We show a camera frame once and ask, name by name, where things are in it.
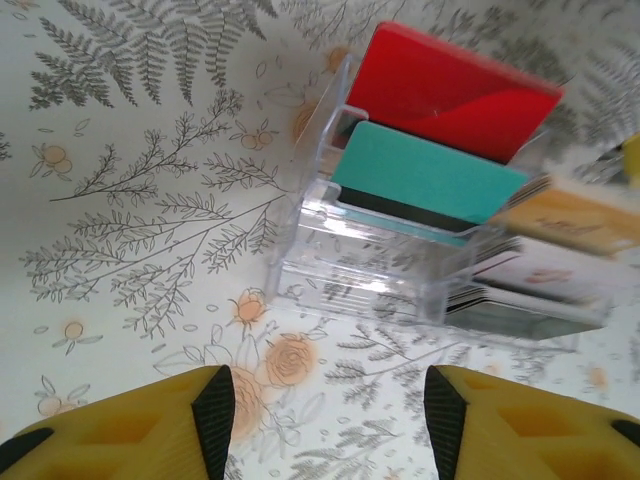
fern leaf illustration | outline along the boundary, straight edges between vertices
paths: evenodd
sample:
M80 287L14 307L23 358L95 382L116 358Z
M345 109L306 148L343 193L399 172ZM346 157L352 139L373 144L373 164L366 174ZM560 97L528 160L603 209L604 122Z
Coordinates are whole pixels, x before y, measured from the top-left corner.
M589 109L583 112L584 136L590 145L608 150L640 130L640 51L620 40L607 42L609 55L587 55L580 93Z
M160 105L160 81L167 63L169 51L162 39L153 32L141 35L131 43L142 86L149 98Z
M256 6L252 3L252 0L239 0L233 4L229 9L229 12L237 19L237 21L243 25L247 30L256 35L262 40L266 40L260 26L258 25L258 18L256 15Z
M202 25L209 32L205 65L211 80L218 87L226 84L226 58L233 44L237 43L244 28L232 15L224 12L210 13L202 18Z
M173 11L168 0L110 0L109 6L145 30L165 25Z
M60 105L64 97L78 107L86 105L88 96L76 80L76 72L71 62L39 52L36 53L36 57L49 67L56 77L41 72L31 73L31 77L41 85L33 87L32 109L47 108L52 104Z
M134 26L125 21L117 21L116 15L106 15L102 9L87 7L74 0L58 0L60 5L89 29L95 39L106 48L117 47L127 42Z
M251 0L260 10L269 15L271 18L278 18L278 13L271 4L270 0Z
M133 98L133 66L131 63L131 52L128 49L121 49L117 51L108 52L104 56L103 65L105 71L111 75L118 88L122 92L122 95L132 105L138 106L137 102Z
M11 158L11 154L9 153L9 148L11 144L9 142L3 142L4 133L0 132L0 162L5 161L7 158Z
M200 54L209 40L207 31L200 25L182 20L169 25L164 38L169 41L182 96L189 105L193 105L191 87Z
M71 32L66 32L62 28L56 27L46 18L41 18L40 23L47 32L47 35L75 62L92 62L100 54L100 50L102 50L102 47L93 49L93 40L90 38L85 38L84 35L78 35L76 37Z
M113 108L113 105L109 101L109 87L102 77L100 67L97 65L86 65L78 70L75 79L87 95L96 99L105 107Z
M203 0L173 0L172 6L180 15L201 15L205 11L206 3Z

card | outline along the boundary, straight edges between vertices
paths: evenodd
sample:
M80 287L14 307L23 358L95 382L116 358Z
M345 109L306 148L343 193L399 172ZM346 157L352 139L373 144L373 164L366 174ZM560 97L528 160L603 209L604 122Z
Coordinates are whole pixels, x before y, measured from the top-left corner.
M543 340L602 328L607 306L579 307L471 284L449 296L445 325Z
M561 97L538 77L383 22L347 103L373 122L506 164Z
M332 181L339 200L450 231L484 224L527 175L368 121L358 123Z

yellow object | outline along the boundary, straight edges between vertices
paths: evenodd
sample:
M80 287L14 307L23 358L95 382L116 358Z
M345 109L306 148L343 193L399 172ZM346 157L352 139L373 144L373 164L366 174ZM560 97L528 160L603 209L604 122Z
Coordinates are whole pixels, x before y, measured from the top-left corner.
M624 173L629 176L631 188L640 189L640 133L622 144Z
M229 368L199 368L31 425L0 480L222 479L234 408Z
M539 193L532 192L537 194L492 223L506 222L512 233L596 255L640 245L640 205L618 198L610 188L556 176L542 177L537 184Z
M432 366L425 411L440 480L640 479L640 422L615 410Z

orange flower illustration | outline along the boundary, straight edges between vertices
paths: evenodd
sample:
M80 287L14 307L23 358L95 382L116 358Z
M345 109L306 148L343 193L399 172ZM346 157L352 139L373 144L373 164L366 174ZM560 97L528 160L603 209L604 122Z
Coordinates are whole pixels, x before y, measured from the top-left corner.
M236 413L231 439L237 442L245 439L258 427L264 407L261 399L262 387L253 373L244 368L232 367L231 377L236 396Z
M82 397L91 388L88 383L73 389L63 400L56 393L55 387L47 377L43 375L41 382L44 390L37 391L36 396L40 397L38 412L43 417L52 417L87 404L87 401Z
M242 292L237 302L235 300L229 301L234 305L233 320L229 324L237 322L242 324L245 329L247 327L251 329L267 311L264 292L259 288L247 288Z
M67 345L67 352L65 355L69 355L77 344L89 344L96 343L102 340L102 335L95 335L93 337L82 337L84 333L84 325L78 321L72 321L68 323L64 328L64 338L58 340L52 345L53 348L63 347Z
M607 372L601 367L591 367L588 370L589 383L600 392L606 392L609 388L609 381L607 380Z
M298 141L302 132L304 132L307 123L309 123L309 119L313 112L316 111L316 107L318 106L318 102L309 102L305 103L296 115L295 120L293 121L293 128L291 130L291 134L293 136L294 143Z
M344 57L346 57L348 54L349 49L347 47L338 46L333 48L327 54L327 71L336 73L338 71L338 68L340 68L340 64L342 64Z
M266 354L269 381L285 387L302 382L315 364L315 351L309 340L302 335L283 334L282 338Z
M40 159L38 163L35 164L31 173L29 174L29 178L35 177L42 168L46 168L45 172L42 174L42 177L48 177L54 172L58 175L58 178L62 180L66 180L68 182L71 181L69 177L65 175L65 173L69 173L73 168L73 164L71 160L67 158L67 152L64 148L59 147L57 145L46 145L42 144L39 148L36 146L32 147L33 152Z

red card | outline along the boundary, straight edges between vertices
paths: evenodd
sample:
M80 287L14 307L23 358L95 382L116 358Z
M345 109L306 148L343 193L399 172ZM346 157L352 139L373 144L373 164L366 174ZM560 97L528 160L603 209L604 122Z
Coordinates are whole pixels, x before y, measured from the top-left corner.
M373 122L506 164L561 97L538 77L383 22L347 103Z

